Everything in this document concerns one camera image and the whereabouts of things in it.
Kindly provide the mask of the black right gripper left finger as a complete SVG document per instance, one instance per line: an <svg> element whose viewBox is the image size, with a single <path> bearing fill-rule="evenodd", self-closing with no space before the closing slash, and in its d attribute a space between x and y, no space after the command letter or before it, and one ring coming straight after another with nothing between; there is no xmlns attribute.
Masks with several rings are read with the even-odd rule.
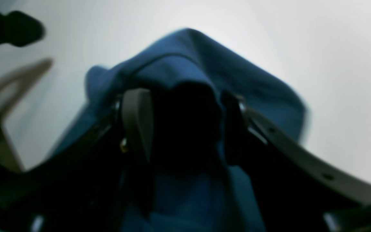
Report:
<svg viewBox="0 0 371 232"><path fill-rule="evenodd" d="M151 92L125 91L60 154L0 178L0 231L119 232L128 173L150 163L152 144Z"/></svg>

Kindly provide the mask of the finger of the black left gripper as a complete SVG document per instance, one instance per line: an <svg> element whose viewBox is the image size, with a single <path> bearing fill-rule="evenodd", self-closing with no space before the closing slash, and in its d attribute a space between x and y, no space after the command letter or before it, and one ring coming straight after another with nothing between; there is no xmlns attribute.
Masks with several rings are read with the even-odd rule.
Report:
<svg viewBox="0 0 371 232"><path fill-rule="evenodd" d="M24 47L43 39L44 26L37 19L20 11L0 13L0 44Z"/></svg>

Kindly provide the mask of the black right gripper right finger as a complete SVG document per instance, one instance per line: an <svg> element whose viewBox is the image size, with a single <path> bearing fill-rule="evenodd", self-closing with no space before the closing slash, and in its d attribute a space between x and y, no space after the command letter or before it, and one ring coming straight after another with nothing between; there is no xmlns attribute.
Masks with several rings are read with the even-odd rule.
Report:
<svg viewBox="0 0 371 232"><path fill-rule="evenodd" d="M268 232L371 232L371 184L312 155L223 91L225 157L249 176Z"/></svg>

